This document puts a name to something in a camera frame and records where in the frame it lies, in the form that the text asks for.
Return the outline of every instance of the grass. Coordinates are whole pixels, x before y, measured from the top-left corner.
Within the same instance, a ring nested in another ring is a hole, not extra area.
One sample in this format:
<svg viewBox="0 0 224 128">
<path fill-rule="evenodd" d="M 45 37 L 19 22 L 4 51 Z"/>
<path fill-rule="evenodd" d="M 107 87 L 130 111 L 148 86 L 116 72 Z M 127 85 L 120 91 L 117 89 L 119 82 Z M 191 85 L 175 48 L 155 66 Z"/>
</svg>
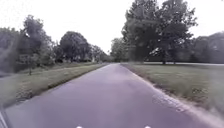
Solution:
<svg viewBox="0 0 224 128">
<path fill-rule="evenodd" d="M 42 67 L 42 68 L 35 68 L 32 69 L 32 72 L 41 72 L 41 71 L 46 71 L 46 70 L 55 70 L 55 69 L 62 69 L 62 68 L 72 68 L 72 67 L 79 67 L 79 66 L 89 66 L 97 64 L 94 62 L 83 62 L 83 63 L 61 63 L 61 64 L 55 64 L 54 66 L 51 67 Z M 25 69 L 20 71 L 19 73 L 29 73 L 29 69 Z"/>
<path fill-rule="evenodd" d="M 0 78 L 0 104 L 8 107 L 104 65 L 56 68 L 48 71 L 37 70 L 31 76 L 27 73 L 21 73 Z"/>
<path fill-rule="evenodd" d="M 124 64 L 167 94 L 224 116 L 224 66 Z"/>
</svg>

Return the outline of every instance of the grass verge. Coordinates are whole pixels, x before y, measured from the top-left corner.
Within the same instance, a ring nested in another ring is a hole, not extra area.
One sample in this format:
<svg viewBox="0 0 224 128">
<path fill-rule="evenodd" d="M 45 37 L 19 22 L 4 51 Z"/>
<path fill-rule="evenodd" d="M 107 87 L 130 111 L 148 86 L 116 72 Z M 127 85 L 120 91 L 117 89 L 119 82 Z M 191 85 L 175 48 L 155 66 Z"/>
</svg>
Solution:
<svg viewBox="0 0 224 128">
<path fill-rule="evenodd" d="M 102 66 L 105 64 L 38 71 L 33 72 L 31 76 L 15 74 L 0 78 L 0 104 L 8 107 Z"/>
<path fill-rule="evenodd" d="M 224 117 L 224 66 L 123 64 L 170 95 Z"/>
<path fill-rule="evenodd" d="M 82 63 L 76 63 L 76 62 L 73 62 L 73 63 L 58 63 L 58 64 L 55 64 L 53 66 L 46 66 L 46 67 L 37 67 L 37 68 L 34 68 L 32 69 L 32 72 L 42 72 L 42 71 L 49 71 L 49 70 L 55 70 L 55 69 L 62 69 L 62 68 L 73 68 L 73 67 L 80 67 L 80 66 L 89 66 L 89 65 L 94 65 L 94 64 L 97 64 L 95 62 L 82 62 Z M 20 72 L 18 72 L 20 74 L 23 74 L 23 73 L 29 73 L 29 69 L 25 69 L 25 70 L 22 70 Z"/>
</svg>

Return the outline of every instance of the tree canopy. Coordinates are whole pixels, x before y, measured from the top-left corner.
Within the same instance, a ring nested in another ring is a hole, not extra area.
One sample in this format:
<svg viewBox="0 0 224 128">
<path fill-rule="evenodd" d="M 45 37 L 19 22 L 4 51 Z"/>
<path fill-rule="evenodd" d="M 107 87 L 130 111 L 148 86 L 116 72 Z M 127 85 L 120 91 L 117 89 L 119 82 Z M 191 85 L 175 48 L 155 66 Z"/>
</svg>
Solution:
<svg viewBox="0 0 224 128">
<path fill-rule="evenodd" d="M 111 56 L 114 58 L 114 61 L 120 62 L 120 61 L 126 61 L 128 56 L 126 52 L 126 46 L 121 38 L 115 38 L 112 40 L 112 52 L 110 53 Z"/>
<path fill-rule="evenodd" d="M 92 46 L 78 32 L 68 31 L 60 42 L 52 41 L 47 35 L 44 22 L 28 15 L 24 28 L 0 28 L 0 72 L 17 72 L 26 68 L 52 66 L 55 63 L 108 61 L 98 46 Z"/>
<path fill-rule="evenodd" d="M 135 60 L 147 61 L 153 56 L 165 62 L 177 60 L 177 51 L 189 43 L 189 28 L 197 25 L 195 9 L 183 0 L 167 0 L 158 6 L 156 0 L 135 0 L 126 13 L 122 34 Z"/>
<path fill-rule="evenodd" d="M 192 39 L 189 51 L 191 62 L 224 63 L 224 33 Z"/>
</svg>

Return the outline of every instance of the overcast sky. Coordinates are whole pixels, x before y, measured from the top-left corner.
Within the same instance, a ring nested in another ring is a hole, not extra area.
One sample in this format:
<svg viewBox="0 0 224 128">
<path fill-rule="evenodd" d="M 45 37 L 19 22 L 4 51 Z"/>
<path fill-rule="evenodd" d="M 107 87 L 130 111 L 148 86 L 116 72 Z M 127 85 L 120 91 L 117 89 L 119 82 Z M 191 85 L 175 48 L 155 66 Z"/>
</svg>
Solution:
<svg viewBox="0 0 224 128">
<path fill-rule="evenodd" d="M 105 52 L 111 40 L 121 37 L 125 12 L 134 0 L 0 0 L 0 27 L 23 27 L 28 14 L 44 21 L 44 29 L 53 40 L 70 31 L 80 32 L 89 43 Z M 187 0 L 196 8 L 199 26 L 195 36 L 224 30 L 224 2 L 221 0 Z"/>
</svg>

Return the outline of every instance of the road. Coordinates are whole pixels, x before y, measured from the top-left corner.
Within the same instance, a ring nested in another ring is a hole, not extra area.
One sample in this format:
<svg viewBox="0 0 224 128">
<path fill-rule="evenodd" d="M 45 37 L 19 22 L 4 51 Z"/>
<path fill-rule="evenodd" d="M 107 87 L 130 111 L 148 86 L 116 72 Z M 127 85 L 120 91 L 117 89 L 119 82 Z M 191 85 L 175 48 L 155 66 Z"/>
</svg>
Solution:
<svg viewBox="0 0 224 128">
<path fill-rule="evenodd" d="M 6 113 L 13 128 L 212 128 L 119 64 L 83 75 Z"/>
</svg>

